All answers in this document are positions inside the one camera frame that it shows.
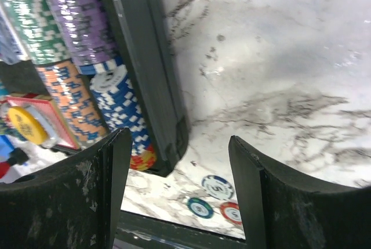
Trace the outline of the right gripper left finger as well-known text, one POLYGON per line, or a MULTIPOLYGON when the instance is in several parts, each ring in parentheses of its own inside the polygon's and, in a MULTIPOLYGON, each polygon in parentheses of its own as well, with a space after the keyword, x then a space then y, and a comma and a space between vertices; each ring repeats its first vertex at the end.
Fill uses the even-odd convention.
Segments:
POLYGON ((132 137, 121 128, 91 147, 1 184, 2 248, 111 248, 132 137))

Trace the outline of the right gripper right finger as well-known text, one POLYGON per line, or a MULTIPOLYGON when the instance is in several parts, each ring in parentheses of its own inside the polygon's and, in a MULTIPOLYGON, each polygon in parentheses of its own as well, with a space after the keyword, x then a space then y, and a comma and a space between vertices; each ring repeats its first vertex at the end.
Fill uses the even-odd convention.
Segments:
POLYGON ((370 247, 370 187, 309 176, 238 136, 228 152, 248 248, 370 247))

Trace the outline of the red poker chip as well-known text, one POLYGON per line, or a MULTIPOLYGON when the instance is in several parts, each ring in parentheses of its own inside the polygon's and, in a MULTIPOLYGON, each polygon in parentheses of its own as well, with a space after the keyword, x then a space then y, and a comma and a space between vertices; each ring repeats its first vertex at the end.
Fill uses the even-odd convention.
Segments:
POLYGON ((234 202, 222 203, 219 207, 222 216, 235 225, 242 225, 242 218, 239 211, 239 205, 234 202))

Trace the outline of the green white poker chip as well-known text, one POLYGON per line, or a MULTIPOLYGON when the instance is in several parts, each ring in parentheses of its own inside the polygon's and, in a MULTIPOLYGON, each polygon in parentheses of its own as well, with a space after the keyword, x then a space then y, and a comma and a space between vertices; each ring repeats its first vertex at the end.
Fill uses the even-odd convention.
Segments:
POLYGON ((201 185, 208 195, 218 200, 229 200, 235 193, 232 184, 217 175, 205 176, 201 185))

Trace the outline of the red playing card deck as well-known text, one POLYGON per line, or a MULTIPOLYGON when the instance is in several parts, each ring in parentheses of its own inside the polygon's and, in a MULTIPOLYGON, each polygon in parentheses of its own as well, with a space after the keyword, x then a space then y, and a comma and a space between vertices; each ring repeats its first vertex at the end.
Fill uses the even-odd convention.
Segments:
POLYGON ((16 130, 17 133, 19 133, 8 117, 8 110, 13 106, 25 108, 47 131, 49 139, 39 146, 48 149, 55 146, 61 146, 72 150, 80 149, 75 136, 69 130, 67 123, 63 119, 63 116, 51 96, 15 92, 5 96, 5 101, 1 106, 2 117, 16 130))

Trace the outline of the yellow big blind button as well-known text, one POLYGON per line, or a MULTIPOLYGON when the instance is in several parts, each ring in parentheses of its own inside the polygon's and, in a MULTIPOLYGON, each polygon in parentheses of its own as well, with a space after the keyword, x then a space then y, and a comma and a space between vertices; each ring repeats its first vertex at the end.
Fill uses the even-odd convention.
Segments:
POLYGON ((28 141, 41 145, 49 135, 41 123, 25 108, 13 106, 8 110, 8 117, 18 132, 28 141))

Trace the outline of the black poker set case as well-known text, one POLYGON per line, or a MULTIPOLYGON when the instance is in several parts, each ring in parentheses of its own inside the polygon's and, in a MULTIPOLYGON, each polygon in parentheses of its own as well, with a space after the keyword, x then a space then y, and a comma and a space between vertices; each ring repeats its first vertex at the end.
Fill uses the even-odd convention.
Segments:
MULTIPOLYGON (((143 172, 166 177, 184 156, 189 133, 186 111, 166 43, 161 0, 102 0, 102 2, 157 157, 156 163, 143 172)), ((19 36, 18 38, 27 53, 25 45, 19 36)), ((112 130, 106 124, 90 91, 92 76, 81 73, 80 75, 103 120, 107 135, 112 130)), ((29 55, 28 60, 13 65, 1 61, 1 83, 9 94, 15 92, 51 96, 29 55)), ((68 154, 76 151, 61 146, 51 149, 68 154)))

